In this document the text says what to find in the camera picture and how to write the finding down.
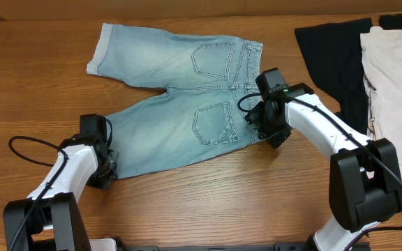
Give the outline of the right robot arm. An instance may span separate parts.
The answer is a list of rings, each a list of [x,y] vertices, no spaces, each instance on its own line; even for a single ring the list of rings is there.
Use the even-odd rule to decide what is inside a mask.
[[[402,179],[395,146],[372,140],[330,112],[305,83],[289,86],[277,68],[256,78],[262,100],[245,116],[258,137],[277,149],[300,131],[330,163],[327,223],[305,242],[277,243],[275,250],[370,250],[361,243],[375,231],[398,231],[382,225],[402,212]]]

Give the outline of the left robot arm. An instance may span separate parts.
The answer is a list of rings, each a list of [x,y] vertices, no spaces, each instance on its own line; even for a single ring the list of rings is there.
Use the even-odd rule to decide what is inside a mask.
[[[85,114],[79,133],[53,147],[57,160],[42,183],[3,210],[9,251],[122,250],[117,237],[90,239],[77,205],[86,186],[106,190],[118,178],[112,133],[107,118]]]

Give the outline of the light blue denim shorts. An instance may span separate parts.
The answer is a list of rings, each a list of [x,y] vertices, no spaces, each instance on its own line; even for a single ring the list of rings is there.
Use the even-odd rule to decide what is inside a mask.
[[[104,24],[87,72],[163,90],[108,116],[118,177],[184,167],[257,143],[245,112],[259,101],[262,49],[235,36]]]

